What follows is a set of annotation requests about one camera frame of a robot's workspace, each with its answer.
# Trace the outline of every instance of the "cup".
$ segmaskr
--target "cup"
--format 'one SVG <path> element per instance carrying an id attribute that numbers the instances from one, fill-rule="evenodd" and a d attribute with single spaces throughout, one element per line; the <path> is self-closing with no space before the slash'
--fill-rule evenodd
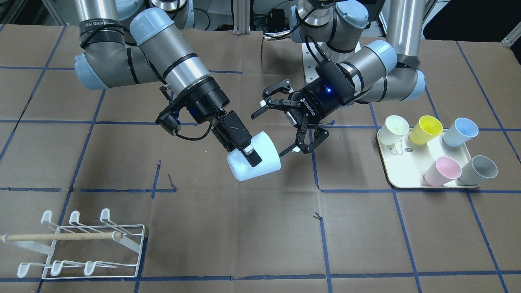
<path id="1" fill-rule="evenodd" d="M 252 167 L 241 151 L 235 149 L 228 156 L 228 165 L 238 181 L 248 180 L 257 176 L 280 170 L 280 157 L 271 138 L 261 131 L 252 137 L 252 146 L 262 159 L 257 166 Z"/>
<path id="2" fill-rule="evenodd" d="M 460 181 L 468 186 L 492 179 L 498 175 L 498 167 L 495 163 L 482 155 L 472 158 L 463 168 Z"/>
<path id="3" fill-rule="evenodd" d="M 447 182 L 459 178 L 461 167 L 455 159 L 439 157 L 425 172 L 424 179 L 431 186 L 442 186 Z"/>
<path id="4" fill-rule="evenodd" d="M 443 125 L 435 117 L 425 115 L 420 118 L 418 123 L 411 130 L 409 139 L 417 145 L 426 144 L 443 132 Z"/>
<path id="5" fill-rule="evenodd" d="M 479 129 L 472 120 L 458 118 L 443 135 L 443 142 L 450 147 L 459 147 L 478 135 Z"/>
<path id="6" fill-rule="evenodd" d="M 409 123 L 403 117 L 391 115 L 386 118 L 378 132 L 378 140 L 385 145 L 393 145 L 409 132 Z"/>

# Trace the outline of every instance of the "wooden rod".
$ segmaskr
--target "wooden rod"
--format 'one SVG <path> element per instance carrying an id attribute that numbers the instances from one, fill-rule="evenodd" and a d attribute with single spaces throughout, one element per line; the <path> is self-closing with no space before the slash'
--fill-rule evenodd
<path id="1" fill-rule="evenodd" d="M 112 232 L 103 233 L 56 233 L 7 235 L 7 241 L 46 241 L 46 240 L 99 240 L 112 239 Z M 122 232 L 115 232 L 114 238 L 123 238 Z"/>

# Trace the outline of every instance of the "blue cup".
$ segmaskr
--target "blue cup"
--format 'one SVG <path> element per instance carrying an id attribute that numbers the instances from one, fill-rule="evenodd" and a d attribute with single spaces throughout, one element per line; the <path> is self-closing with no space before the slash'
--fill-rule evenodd
<path id="1" fill-rule="evenodd" d="M 478 135 L 479 129 L 472 120 L 458 118 L 443 135 L 443 142 L 450 147 L 458 147 Z"/>

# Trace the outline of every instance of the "tiled surface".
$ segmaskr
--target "tiled surface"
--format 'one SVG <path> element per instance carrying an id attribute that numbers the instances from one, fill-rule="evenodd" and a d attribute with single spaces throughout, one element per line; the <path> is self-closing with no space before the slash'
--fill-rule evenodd
<path id="1" fill-rule="evenodd" d="M 498 276 L 437 276 L 421 277 L 425 293 L 501 293 L 503 286 Z"/>
<path id="2" fill-rule="evenodd" d="M 374 111 L 358 104 L 336 111 L 324 119 L 334 124 L 324 125 L 330 137 L 314 154 L 290 153 L 280 171 L 238 182 L 215 137 L 184 141 L 152 124 L 167 105 L 159 83 L 104 95 L 85 90 L 70 70 L 82 52 L 77 33 L 76 27 L 0 31 L 2 148 L 35 93 L 0 156 L 2 233 L 40 232 L 47 209 L 56 222 L 62 210 L 65 222 L 78 210 L 94 224 L 107 207 L 117 223 L 146 225 L 147 247 L 138 278 L 45 281 L 39 292 L 521 290 L 521 164 L 514 151 L 521 150 L 515 98 L 521 69 L 499 44 L 424 42 L 429 96 L 375 103 Z M 302 87 L 300 45 L 263 43 L 258 32 L 183 33 L 206 67 L 219 70 L 212 74 L 230 97 L 226 110 L 236 111 L 251 134 L 267 132 L 278 151 L 290 145 L 295 129 L 280 112 L 250 115 L 264 88 L 284 78 Z M 37 49 L 26 46 L 35 41 Z M 471 201 L 467 190 L 392 189 L 375 141 L 375 120 L 381 126 L 392 114 L 411 125 L 422 115 L 438 115 L 446 127 L 460 116 L 473 119 L 482 130 L 467 143 L 469 151 L 492 158 L 498 177 L 468 190 Z M 193 122 L 186 112 L 181 119 Z M 198 137 L 206 127 L 186 125 L 181 134 Z M 94 245 L 60 243 L 56 257 L 120 255 L 119 247 L 104 248 L 98 255 Z M 1 292 L 38 291 L 39 270 L 28 282 L 14 281 L 18 263 L 42 261 L 41 255 L 0 245 L 0 258 Z"/>
<path id="3" fill-rule="evenodd" d="M 402 293 L 416 292 L 412 277 L 333 279 L 333 289 L 340 293 Z"/>

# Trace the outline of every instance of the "white tray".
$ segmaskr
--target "white tray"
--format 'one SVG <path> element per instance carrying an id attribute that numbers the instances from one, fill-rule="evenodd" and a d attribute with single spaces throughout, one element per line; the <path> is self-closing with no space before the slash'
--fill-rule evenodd
<path id="1" fill-rule="evenodd" d="M 467 186 L 458 179 L 448 182 L 442 186 L 431 186 L 425 182 L 423 175 L 425 171 L 441 156 L 449 156 L 455 159 L 461 167 L 465 166 L 471 159 L 467 146 L 462 144 L 456 148 L 446 145 L 442 137 L 443 133 L 424 145 L 415 145 L 409 139 L 409 133 L 394 145 L 384 145 L 376 142 L 386 171 L 389 183 L 396 188 L 474 188 L 478 185 Z"/>

